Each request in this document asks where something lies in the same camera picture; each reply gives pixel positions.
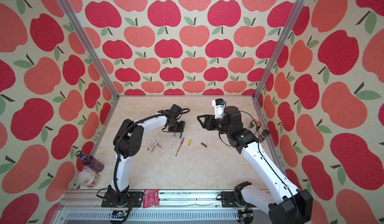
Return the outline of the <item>red gel pen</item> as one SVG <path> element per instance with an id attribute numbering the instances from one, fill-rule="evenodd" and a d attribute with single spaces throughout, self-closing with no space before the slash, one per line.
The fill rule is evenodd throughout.
<path id="1" fill-rule="evenodd" d="M 175 157 L 178 156 L 178 154 L 179 154 L 179 152 L 180 152 L 180 149 L 181 149 L 181 147 L 182 147 L 182 145 L 183 145 L 183 143 L 184 143 L 184 139 L 185 139 L 185 138 L 182 138 L 181 143 L 180 143 L 180 145 L 179 145 L 179 148 L 178 148 L 178 150 L 177 150 L 177 152 L 176 152 L 176 154 L 175 154 Z"/>

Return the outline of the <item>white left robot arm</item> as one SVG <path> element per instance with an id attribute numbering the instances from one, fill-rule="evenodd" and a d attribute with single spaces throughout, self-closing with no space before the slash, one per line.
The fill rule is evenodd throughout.
<path id="1" fill-rule="evenodd" d="M 180 118 L 189 112 L 189 108 L 183 109 L 174 104 L 170 109 L 160 110 L 141 120 L 126 119 L 123 121 L 113 142 L 116 163 L 113 179 L 107 191 L 112 200 L 124 204 L 129 201 L 129 174 L 132 160 L 141 148 L 144 134 L 157 128 L 167 128 L 169 133 L 183 133 L 186 122 L 181 121 Z"/>

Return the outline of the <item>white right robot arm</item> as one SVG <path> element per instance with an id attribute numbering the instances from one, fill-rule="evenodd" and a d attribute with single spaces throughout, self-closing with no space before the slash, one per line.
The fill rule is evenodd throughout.
<path id="1" fill-rule="evenodd" d="M 273 163 L 252 131 L 244 128 L 241 115 L 217 119 L 214 115 L 197 117 L 203 129 L 227 135 L 229 143 L 257 171 L 269 193 L 251 182 L 235 186 L 234 195 L 239 207 L 255 206 L 268 214 L 274 224 L 305 224 L 311 220 L 313 197 L 301 191 Z"/>

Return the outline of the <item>white pen black tip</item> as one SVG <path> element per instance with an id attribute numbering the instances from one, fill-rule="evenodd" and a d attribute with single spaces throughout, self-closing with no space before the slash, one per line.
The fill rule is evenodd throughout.
<path id="1" fill-rule="evenodd" d="M 154 145 L 155 140 L 156 140 L 159 136 L 161 136 L 161 134 L 158 134 L 157 137 L 153 140 L 153 142 L 152 142 L 152 143 L 150 144 L 150 146 L 147 148 L 148 151 L 152 149 L 152 146 Z"/>

